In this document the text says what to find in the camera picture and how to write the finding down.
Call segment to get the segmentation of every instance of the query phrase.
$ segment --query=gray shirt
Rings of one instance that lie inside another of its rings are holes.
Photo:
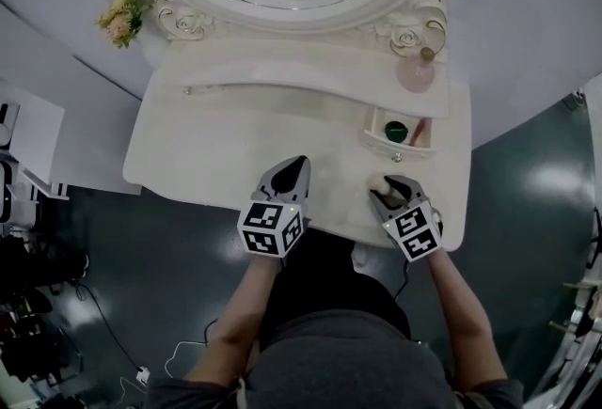
[[[517,381],[457,394],[437,357],[365,312],[325,310],[282,324],[245,377],[249,409],[522,407]],[[147,409],[236,407],[235,387],[151,379]]]

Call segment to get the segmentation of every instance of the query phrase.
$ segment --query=pink bottle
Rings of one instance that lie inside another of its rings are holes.
[[[397,64],[397,79],[408,91],[424,93],[435,80],[435,52],[422,48],[419,54],[402,58]]]

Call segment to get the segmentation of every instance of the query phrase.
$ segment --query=dark floor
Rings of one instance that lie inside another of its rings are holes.
[[[237,212],[70,188],[58,202],[58,235],[85,249],[85,282],[136,364],[155,374],[180,340],[200,340],[242,276],[247,258]],[[594,162],[587,112],[560,102],[473,152],[465,242],[454,261],[487,309],[503,362],[529,394],[561,334],[547,327],[571,312],[564,281],[580,278],[592,230]],[[390,291],[401,283],[403,256],[359,246],[358,270]],[[88,403],[116,402],[119,377],[134,369],[111,340],[91,301],[71,287],[53,299],[54,318],[72,334],[86,361],[66,384]],[[422,261],[413,264],[401,297],[413,336],[449,360],[445,325]],[[182,374],[199,348],[181,347],[169,366]],[[124,403],[142,395],[126,386]]]

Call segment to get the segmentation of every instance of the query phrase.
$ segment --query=black pants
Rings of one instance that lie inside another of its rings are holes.
[[[410,338],[405,313],[388,290],[372,277],[354,270],[353,247],[352,241],[309,229],[274,283],[261,338],[282,323],[333,308],[368,312]]]

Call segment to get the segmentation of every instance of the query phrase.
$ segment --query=shelf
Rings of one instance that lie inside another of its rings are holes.
[[[422,118],[449,114],[444,64],[426,93],[397,79],[399,57],[374,50],[274,39],[206,39],[175,42],[157,72],[169,86],[265,85],[304,88]]]
[[[56,198],[57,200],[69,200],[65,194],[67,193],[67,184],[66,183],[46,183],[45,181],[36,177],[33,173],[31,173],[26,168],[21,170],[23,176],[33,183],[38,190],[40,190],[44,195],[49,198]]]

